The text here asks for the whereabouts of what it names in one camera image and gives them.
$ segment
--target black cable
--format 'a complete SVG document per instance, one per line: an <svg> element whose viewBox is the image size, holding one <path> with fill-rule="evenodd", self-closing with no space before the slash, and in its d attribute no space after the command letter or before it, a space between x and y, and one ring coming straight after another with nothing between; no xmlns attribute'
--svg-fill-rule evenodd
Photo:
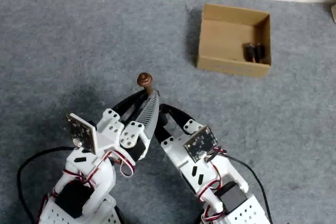
<svg viewBox="0 0 336 224"><path fill-rule="evenodd" d="M227 154L224 154L224 153L219 153L220 156L223 156L223 157L227 157L237 163L240 163L241 165L244 165L247 169L250 170L250 172L253 174L253 176L255 177L256 181L258 182L259 186L260 186L260 189L261 189L261 192L262 192L262 196L264 197L264 201L265 201L265 206L266 206L266 211L267 211L267 216L268 216L268 220L270 222L270 224L273 224L273 221L272 221L272 217L271 217L271 212L269 210L269 206L268 206L268 200L267 200L267 197L266 197L266 193L265 193L265 190L264 190L264 187L261 183L261 181L259 180L257 174L254 172L254 170L249 167L248 164L244 163L243 161L240 161L239 159L236 159L234 157L231 157Z"/></svg>
<svg viewBox="0 0 336 224"><path fill-rule="evenodd" d="M17 191L18 191L18 194L19 194L19 199L21 201L21 204L22 204L23 208L25 209L25 212L27 213L27 216L29 217L29 219L31 221L31 224L36 224L36 220L35 220L33 214L31 213L30 209L28 208L27 203L25 202L25 200L23 198L22 185L21 185L21 172L22 172L23 168L25 168L34 159L36 159L40 156L43 156L45 154L48 154L48 153L51 153L51 152L58 152L58 151L73 151L74 149L75 149L74 147L61 146L61 147L52 148L52 149L48 149L48 150L38 152L35 155L33 155L32 157L28 158L26 161L24 161L24 163L17 170L17 176L16 176L16 183L17 184L16 184L16 186L17 186Z"/></svg>

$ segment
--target cardboard box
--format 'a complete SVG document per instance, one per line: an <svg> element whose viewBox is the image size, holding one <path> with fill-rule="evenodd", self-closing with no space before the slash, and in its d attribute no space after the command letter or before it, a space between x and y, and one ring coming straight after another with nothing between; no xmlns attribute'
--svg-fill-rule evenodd
<svg viewBox="0 0 336 224"><path fill-rule="evenodd" d="M261 63L245 60L244 45L265 47ZM271 66L269 13L223 5L203 9L197 68L263 77Z"/></svg>

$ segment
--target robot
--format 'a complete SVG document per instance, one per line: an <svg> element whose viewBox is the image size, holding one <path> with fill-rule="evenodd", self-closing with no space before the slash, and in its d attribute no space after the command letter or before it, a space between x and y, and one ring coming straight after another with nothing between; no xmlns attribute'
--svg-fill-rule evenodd
<svg viewBox="0 0 336 224"><path fill-rule="evenodd" d="M97 125L73 113L67 115L75 148L41 206L38 223L125 224L109 194L116 184L114 167L119 165L121 174L131 177L154 135L191 191L204 202L197 224L272 223L268 204L270 220L256 197L248 193L247 182L210 127L173 106L160 104L159 92L151 83L151 75L141 73L138 85L144 90L106 109ZM165 129L169 117L184 135L173 137Z"/></svg>

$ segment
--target screw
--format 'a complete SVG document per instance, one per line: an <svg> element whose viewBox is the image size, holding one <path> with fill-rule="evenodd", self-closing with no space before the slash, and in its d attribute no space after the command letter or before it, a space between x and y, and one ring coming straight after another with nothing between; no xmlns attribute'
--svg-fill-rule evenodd
<svg viewBox="0 0 336 224"><path fill-rule="evenodd" d="M149 73L144 72L139 74L137 83L139 86L145 88L147 94L151 94L153 92L152 81L153 77Z"/></svg>

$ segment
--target carpet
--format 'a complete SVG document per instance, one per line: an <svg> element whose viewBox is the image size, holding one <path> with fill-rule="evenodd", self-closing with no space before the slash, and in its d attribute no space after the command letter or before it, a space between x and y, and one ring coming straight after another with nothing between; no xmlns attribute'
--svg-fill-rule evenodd
<svg viewBox="0 0 336 224"><path fill-rule="evenodd" d="M204 3L271 15L272 68L263 79L197 70ZM0 218L28 223L16 171L35 152L71 145L65 114L98 121L138 91L147 71L165 103L211 126L261 179L275 224L336 217L336 25L328 6L264 0L0 0ZM30 164L37 213L67 153ZM234 164L264 205L250 172ZM154 139L135 175L111 191L130 223L193 223L197 202Z"/></svg>

